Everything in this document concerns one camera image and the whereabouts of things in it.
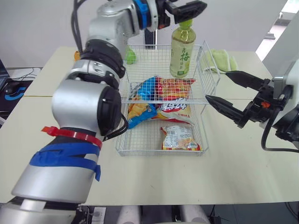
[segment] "green bottle cap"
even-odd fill
[[[190,27],[190,26],[192,26],[192,21],[193,20],[190,19],[190,20],[187,20],[185,22],[180,22],[179,25],[182,26],[182,27]]]

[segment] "red cable tie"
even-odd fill
[[[80,139],[84,141],[88,141],[90,143],[93,143],[97,145],[100,149],[102,148],[102,141],[100,139],[97,139],[96,137],[80,132],[75,132],[71,130],[64,130],[64,129],[58,129],[57,127],[44,127],[42,129],[42,132],[46,132],[50,136],[64,136],[64,137],[69,137],[69,138],[75,138],[75,139]]]

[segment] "metal wire mesh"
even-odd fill
[[[128,104],[122,105],[123,114],[128,115]],[[161,127],[174,126],[178,123],[168,122],[164,120],[146,120],[128,130],[117,138],[116,149],[121,156],[127,155],[202,155],[208,150],[208,142],[204,124],[199,113],[198,106],[190,105],[191,122],[189,124],[179,124],[192,128],[194,140],[200,145],[202,151],[187,150],[162,150],[162,143],[165,135],[160,130]]]
[[[124,61],[126,75],[121,80],[120,94],[123,103],[170,103],[159,97],[155,92],[150,100],[132,99],[132,93],[137,85],[152,77],[164,79],[174,78],[170,74],[171,46],[169,45],[131,45],[136,57],[128,56]],[[195,79],[196,82],[187,89],[187,104],[206,104],[205,95],[215,95],[216,86],[220,79],[217,71],[213,74],[211,67],[216,65],[206,42],[202,46],[195,45],[191,55],[189,72],[184,79]],[[171,95],[177,89],[175,84],[164,91],[164,95]]]

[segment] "mouse pad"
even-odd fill
[[[20,81],[21,85],[14,95],[6,95],[5,89],[0,92],[0,112],[9,111],[11,112],[17,105],[19,100],[24,96],[26,89],[30,86],[32,81]]]

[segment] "chip bag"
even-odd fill
[[[178,123],[191,122],[191,109],[188,104],[184,103],[184,98],[179,98],[173,103],[162,104],[157,108],[157,115],[152,119],[162,119]]]
[[[161,127],[165,134],[162,150],[189,150],[201,151],[192,135],[192,129],[185,126]]]
[[[156,77],[149,78],[143,83],[137,85],[130,97],[130,100],[154,100],[155,98]],[[128,107],[129,129],[135,127],[144,120],[157,115],[154,104],[130,104]]]
[[[159,100],[176,100],[189,98],[191,85],[196,82],[193,78],[156,78],[156,92]]]

